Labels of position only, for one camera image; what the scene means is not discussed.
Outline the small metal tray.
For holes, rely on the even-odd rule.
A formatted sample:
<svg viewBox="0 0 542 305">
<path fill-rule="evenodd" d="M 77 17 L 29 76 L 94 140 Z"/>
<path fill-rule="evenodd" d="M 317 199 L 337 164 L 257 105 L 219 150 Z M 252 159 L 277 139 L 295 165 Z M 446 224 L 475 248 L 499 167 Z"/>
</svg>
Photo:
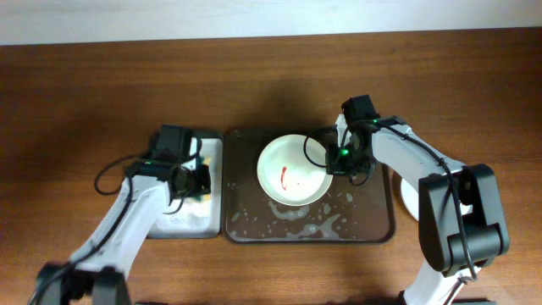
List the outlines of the small metal tray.
<svg viewBox="0 0 542 305">
<path fill-rule="evenodd" d="M 199 158 L 184 163 L 194 170 L 207 165 L 210 173 L 210 193 L 188 197 L 179 211 L 162 214 L 150 229 L 149 239 L 212 238 L 220 231 L 222 209 L 223 137 L 210 130 L 195 130 L 190 154 L 196 152 L 197 138 L 202 142 Z"/>
</svg>

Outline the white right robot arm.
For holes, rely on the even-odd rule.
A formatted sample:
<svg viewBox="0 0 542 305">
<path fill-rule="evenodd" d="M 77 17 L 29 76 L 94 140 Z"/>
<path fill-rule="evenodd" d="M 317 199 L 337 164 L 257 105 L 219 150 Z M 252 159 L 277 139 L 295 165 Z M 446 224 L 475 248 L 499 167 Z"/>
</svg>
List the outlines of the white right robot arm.
<svg viewBox="0 0 542 305">
<path fill-rule="evenodd" d="M 397 117 L 381 117 L 368 95 L 341 105 L 325 168 L 360 186 L 377 164 L 393 169 L 418 194 L 418 240 L 424 256 L 400 304 L 451 304 L 478 273 L 507 253 L 510 237 L 494 171 L 465 165 L 431 147 Z"/>
</svg>

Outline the yellow green sponge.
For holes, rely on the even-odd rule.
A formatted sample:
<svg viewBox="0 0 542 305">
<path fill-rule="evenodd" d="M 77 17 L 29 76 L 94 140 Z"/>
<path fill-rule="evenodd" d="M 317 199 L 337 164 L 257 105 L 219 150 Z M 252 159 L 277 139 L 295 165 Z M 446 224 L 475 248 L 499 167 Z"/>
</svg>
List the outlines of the yellow green sponge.
<svg viewBox="0 0 542 305">
<path fill-rule="evenodd" d="M 188 167 L 189 190 L 186 197 L 197 202 L 206 202 L 211 197 L 211 175 L 207 160 L 196 157 Z"/>
</svg>

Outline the cream white plate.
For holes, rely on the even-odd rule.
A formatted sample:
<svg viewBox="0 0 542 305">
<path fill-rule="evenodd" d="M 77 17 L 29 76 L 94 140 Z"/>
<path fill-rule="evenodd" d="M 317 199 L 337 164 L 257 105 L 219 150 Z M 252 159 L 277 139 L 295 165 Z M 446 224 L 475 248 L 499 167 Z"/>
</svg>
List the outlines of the cream white plate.
<svg viewBox="0 0 542 305">
<path fill-rule="evenodd" d="M 333 176 L 320 166 L 325 149 L 312 138 L 291 134 L 272 140 L 257 161 L 257 180 L 276 202 L 300 207 L 316 202 L 331 186 Z"/>
</svg>

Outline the grey-green plate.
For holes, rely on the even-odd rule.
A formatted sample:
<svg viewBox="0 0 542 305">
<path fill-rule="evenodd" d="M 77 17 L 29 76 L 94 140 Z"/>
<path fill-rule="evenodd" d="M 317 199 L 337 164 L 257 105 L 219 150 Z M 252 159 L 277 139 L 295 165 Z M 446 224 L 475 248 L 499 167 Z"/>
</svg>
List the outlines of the grey-green plate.
<svg viewBox="0 0 542 305">
<path fill-rule="evenodd" d="M 414 187 L 411 186 L 405 179 L 401 178 L 400 192 L 401 192 L 401 199 L 407 211 L 416 221 L 419 221 L 418 191 L 416 191 Z M 451 200 L 451 206 L 455 211 L 456 206 L 453 200 L 454 199 L 453 196 L 451 195 L 449 191 L 446 195 Z M 473 206 L 464 205 L 463 203 L 461 203 L 461 201 L 459 203 L 459 206 L 460 206 L 462 216 L 470 214 L 473 211 Z"/>
</svg>

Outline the brown wet tray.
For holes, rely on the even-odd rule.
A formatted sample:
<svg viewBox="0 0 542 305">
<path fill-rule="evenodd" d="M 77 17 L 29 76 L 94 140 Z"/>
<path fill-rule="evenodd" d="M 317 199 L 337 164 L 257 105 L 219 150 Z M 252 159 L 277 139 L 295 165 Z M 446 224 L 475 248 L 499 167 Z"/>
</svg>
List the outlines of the brown wet tray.
<svg viewBox="0 0 542 305">
<path fill-rule="evenodd" d="M 257 179 L 257 160 L 277 130 L 234 130 L 225 137 L 222 225 L 237 244 L 382 244 L 395 234 L 389 169 L 376 166 L 371 178 L 354 186 L 335 177 L 326 193 L 303 207 L 289 207 L 268 196 Z"/>
</svg>

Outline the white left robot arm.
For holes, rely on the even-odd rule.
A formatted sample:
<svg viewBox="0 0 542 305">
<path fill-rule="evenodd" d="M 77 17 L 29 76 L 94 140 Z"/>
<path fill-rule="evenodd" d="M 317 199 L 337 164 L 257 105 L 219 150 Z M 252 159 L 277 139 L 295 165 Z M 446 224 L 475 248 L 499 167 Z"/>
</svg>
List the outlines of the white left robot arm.
<svg viewBox="0 0 542 305">
<path fill-rule="evenodd" d="M 163 125 L 131 164 L 101 223 L 62 264 L 47 263 L 36 277 L 31 304 L 69 304 L 89 296 L 94 304 L 128 304 L 127 278 L 155 222 L 174 200 L 211 191 L 210 169 L 200 161 L 201 134 Z"/>
</svg>

